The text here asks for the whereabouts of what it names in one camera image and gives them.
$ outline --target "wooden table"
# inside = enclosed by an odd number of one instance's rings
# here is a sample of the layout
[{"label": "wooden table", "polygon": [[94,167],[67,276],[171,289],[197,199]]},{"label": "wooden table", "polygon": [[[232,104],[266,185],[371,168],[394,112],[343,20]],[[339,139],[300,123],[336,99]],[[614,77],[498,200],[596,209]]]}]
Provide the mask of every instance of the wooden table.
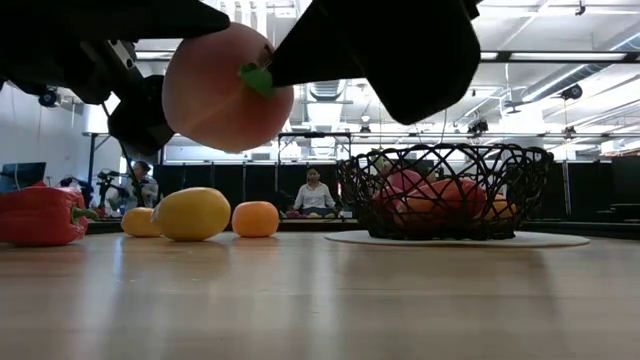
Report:
[{"label": "wooden table", "polygon": [[178,244],[0,247],[15,360],[637,359],[640,243],[517,250]]}]

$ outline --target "white plate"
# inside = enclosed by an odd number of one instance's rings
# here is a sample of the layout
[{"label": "white plate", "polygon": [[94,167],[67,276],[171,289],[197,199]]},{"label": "white plate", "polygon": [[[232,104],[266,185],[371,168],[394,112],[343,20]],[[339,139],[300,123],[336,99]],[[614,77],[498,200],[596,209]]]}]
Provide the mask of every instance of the white plate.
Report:
[{"label": "white plate", "polygon": [[485,246],[485,247],[559,247],[586,245],[590,240],[582,236],[534,233],[516,231],[516,237],[506,240],[389,240],[378,239],[369,236],[365,230],[344,231],[325,235],[325,239],[331,241],[373,244],[373,245],[397,245],[397,246]]}]

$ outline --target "person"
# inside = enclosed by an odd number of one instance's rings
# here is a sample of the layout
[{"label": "person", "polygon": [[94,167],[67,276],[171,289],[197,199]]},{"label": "person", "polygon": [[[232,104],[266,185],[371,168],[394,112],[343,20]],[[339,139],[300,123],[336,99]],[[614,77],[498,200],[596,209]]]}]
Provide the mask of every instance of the person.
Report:
[{"label": "person", "polygon": [[293,208],[300,213],[309,215],[316,213],[325,216],[334,211],[336,202],[333,201],[329,187],[320,182],[320,173],[316,168],[307,170],[307,183],[300,187]]},{"label": "person", "polygon": [[123,184],[121,185],[122,191],[127,195],[122,196],[121,194],[116,194],[115,197],[117,199],[110,198],[109,203],[115,204],[118,202],[124,202],[127,211],[138,207],[137,190],[134,186],[133,179],[131,178],[132,176],[135,176],[135,178],[140,183],[144,207],[152,208],[158,196],[158,183],[154,178],[149,176],[151,166],[149,166],[149,164],[144,161],[136,161],[133,164],[132,168],[133,175],[129,174],[129,177],[125,178]]}]

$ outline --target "green stem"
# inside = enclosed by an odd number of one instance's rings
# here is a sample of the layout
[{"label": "green stem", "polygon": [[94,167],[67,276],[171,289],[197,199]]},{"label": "green stem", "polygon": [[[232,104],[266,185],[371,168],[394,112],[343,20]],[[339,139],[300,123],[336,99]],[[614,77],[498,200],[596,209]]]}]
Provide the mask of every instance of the green stem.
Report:
[{"label": "green stem", "polygon": [[86,217],[89,218],[91,220],[98,220],[98,214],[93,211],[93,210],[89,210],[89,209],[80,209],[76,206],[71,208],[71,221],[74,224],[78,223],[78,219],[81,217]]},{"label": "green stem", "polygon": [[270,98],[276,93],[273,87],[273,77],[271,73],[256,64],[245,64],[240,67],[238,75],[244,82],[258,94],[265,98]]}]

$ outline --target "black basket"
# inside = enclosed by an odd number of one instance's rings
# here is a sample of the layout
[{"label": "black basket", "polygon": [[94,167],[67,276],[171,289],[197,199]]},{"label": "black basket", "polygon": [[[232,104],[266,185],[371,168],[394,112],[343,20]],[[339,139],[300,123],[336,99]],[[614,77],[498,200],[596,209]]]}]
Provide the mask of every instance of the black basket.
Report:
[{"label": "black basket", "polygon": [[[464,162],[448,160],[460,153]],[[434,159],[432,168],[418,166],[427,159]],[[552,163],[544,149],[513,144],[416,145],[341,161],[338,179],[344,201],[373,237],[509,239],[539,207]]]}]

